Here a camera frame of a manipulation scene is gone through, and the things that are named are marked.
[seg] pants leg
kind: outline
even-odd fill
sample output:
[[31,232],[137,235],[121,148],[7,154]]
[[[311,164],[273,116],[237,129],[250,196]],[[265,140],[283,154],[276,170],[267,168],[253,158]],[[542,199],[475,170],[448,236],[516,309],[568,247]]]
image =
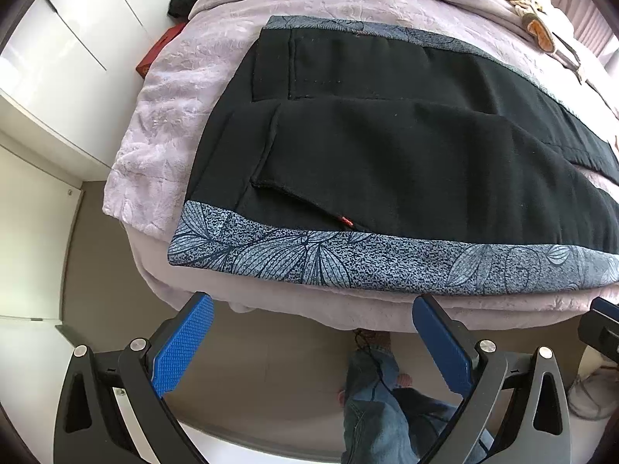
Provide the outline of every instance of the pants leg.
[[399,372],[390,352],[370,346],[349,364],[344,404],[342,464],[416,464],[409,425],[400,404],[380,381],[394,389]]
[[[395,389],[393,394],[409,423],[410,446],[414,454],[422,457],[453,417],[456,407],[429,398],[416,389]],[[492,443],[492,436],[484,430],[470,453],[467,464],[477,464],[485,459]]]

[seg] silver bolt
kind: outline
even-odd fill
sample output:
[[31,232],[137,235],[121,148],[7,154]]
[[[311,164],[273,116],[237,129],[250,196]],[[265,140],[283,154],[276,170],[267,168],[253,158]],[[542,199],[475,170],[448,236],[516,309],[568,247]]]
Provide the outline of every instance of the silver bolt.
[[130,347],[132,351],[143,351],[146,347],[146,340],[143,338],[136,338],[133,342],[131,342]]
[[492,340],[482,340],[479,342],[479,348],[485,353],[493,353],[496,351],[496,344]]
[[75,349],[73,349],[73,355],[76,358],[81,358],[83,355],[86,354],[86,352],[88,352],[88,347],[86,347],[85,345],[78,345]]
[[548,347],[540,347],[540,356],[546,359],[552,358],[552,350]]

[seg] jeans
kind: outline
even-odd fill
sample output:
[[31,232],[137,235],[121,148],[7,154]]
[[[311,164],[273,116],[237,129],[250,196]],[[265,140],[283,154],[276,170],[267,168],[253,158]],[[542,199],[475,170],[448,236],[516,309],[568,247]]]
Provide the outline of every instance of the jeans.
[[[428,398],[415,389],[396,389],[398,373],[393,354],[380,347],[370,346],[351,357],[346,379],[346,451],[342,464],[416,464],[453,416],[454,406]],[[483,460],[492,442],[490,433],[484,431],[467,464]]]

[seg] floor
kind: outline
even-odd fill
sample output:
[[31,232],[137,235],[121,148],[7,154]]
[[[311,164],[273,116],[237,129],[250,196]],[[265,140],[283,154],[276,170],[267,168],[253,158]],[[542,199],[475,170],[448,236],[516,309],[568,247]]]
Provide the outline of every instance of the floor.
[[[64,286],[64,324],[74,341],[95,351],[125,347],[150,336],[174,310],[138,274],[117,220],[101,212],[103,182],[84,184],[70,243]],[[178,388],[172,412],[197,429],[290,457],[336,460],[342,451],[343,386],[352,334],[299,316],[255,310],[237,314],[216,302],[216,318]],[[499,349],[554,350],[564,383],[584,351],[578,319],[527,330],[475,331]],[[453,403],[452,394],[416,334],[392,334],[400,368],[427,395]],[[496,428],[497,413],[491,422]]]

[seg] blue textured pad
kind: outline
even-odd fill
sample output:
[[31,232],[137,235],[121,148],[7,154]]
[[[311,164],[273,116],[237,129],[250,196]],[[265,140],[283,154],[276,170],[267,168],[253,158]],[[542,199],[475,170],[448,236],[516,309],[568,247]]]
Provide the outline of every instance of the blue textured pad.
[[423,298],[413,302],[413,322],[451,392],[468,396],[473,389],[470,361]]
[[619,306],[612,304],[604,298],[594,298],[591,302],[591,310],[596,310],[600,314],[608,316],[614,321],[619,322]]
[[205,294],[155,358],[152,384],[159,397],[176,388],[213,324],[213,315],[213,300]]

